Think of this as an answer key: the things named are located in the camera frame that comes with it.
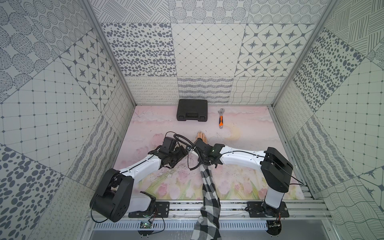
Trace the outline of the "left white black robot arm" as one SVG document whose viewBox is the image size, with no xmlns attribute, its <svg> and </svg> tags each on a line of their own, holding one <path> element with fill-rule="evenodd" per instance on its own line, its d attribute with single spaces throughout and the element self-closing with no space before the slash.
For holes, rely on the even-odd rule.
<svg viewBox="0 0 384 240">
<path fill-rule="evenodd" d="M 107 170 L 90 201 L 91 213 L 95 211 L 113 223 L 126 213 L 152 216 L 156 197 L 146 192 L 134 195 L 134 185 L 162 168 L 174 168 L 187 155 L 187 150 L 174 138 L 165 137 L 163 144 L 143 160 L 121 170 Z"/>
</svg>

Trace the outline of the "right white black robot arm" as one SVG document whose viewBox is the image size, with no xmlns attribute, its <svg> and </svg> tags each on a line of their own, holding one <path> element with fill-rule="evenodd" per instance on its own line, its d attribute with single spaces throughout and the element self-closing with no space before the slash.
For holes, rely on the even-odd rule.
<svg viewBox="0 0 384 240">
<path fill-rule="evenodd" d="M 289 191 L 293 165 L 275 148 L 265 151 L 235 149 L 223 144 L 210 146 L 197 139 L 191 147 L 199 161 L 206 166 L 237 165 L 261 171 L 268 185 L 264 198 L 267 209 L 278 210 Z"/>
</svg>

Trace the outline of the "checkered sleeve forearm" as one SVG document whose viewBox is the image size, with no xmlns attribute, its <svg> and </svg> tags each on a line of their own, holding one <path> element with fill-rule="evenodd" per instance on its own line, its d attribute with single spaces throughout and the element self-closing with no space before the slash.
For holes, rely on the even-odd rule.
<svg viewBox="0 0 384 240">
<path fill-rule="evenodd" d="M 220 234 L 220 198 L 208 166 L 200 165 L 200 174 L 203 180 L 203 206 L 191 236 L 191 240 L 221 240 Z"/>
</svg>

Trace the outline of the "mannequin hand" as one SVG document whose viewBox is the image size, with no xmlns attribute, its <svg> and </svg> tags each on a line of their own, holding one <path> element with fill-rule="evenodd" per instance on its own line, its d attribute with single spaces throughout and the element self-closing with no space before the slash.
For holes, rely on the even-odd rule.
<svg viewBox="0 0 384 240">
<path fill-rule="evenodd" d="M 208 143 L 207 137 L 203 132 L 198 132 L 196 140 L 201 139 L 205 144 Z"/>
</svg>

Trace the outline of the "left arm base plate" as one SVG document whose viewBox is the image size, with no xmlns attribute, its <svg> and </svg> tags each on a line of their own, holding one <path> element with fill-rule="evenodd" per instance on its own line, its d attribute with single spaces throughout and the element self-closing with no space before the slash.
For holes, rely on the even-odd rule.
<svg viewBox="0 0 384 240">
<path fill-rule="evenodd" d="M 167 218 L 169 216 L 170 211 L 170 202 L 160 201 L 155 202 L 153 206 L 150 208 L 150 211 L 147 212 L 132 212 L 129 213 L 129 218 L 150 218 L 153 216 Z"/>
</svg>

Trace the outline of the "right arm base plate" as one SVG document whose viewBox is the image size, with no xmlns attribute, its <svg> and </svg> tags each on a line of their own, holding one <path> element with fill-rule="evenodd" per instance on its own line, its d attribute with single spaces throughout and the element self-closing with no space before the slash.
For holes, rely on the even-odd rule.
<svg viewBox="0 0 384 240">
<path fill-rule="evenodd" d="M 290 216 L 285 202 L 281 202 L 277 209 L 268 206 L 265 202 L 247 202 L 245 211 L 250 218 L 288 218 Z"/>
</svg>

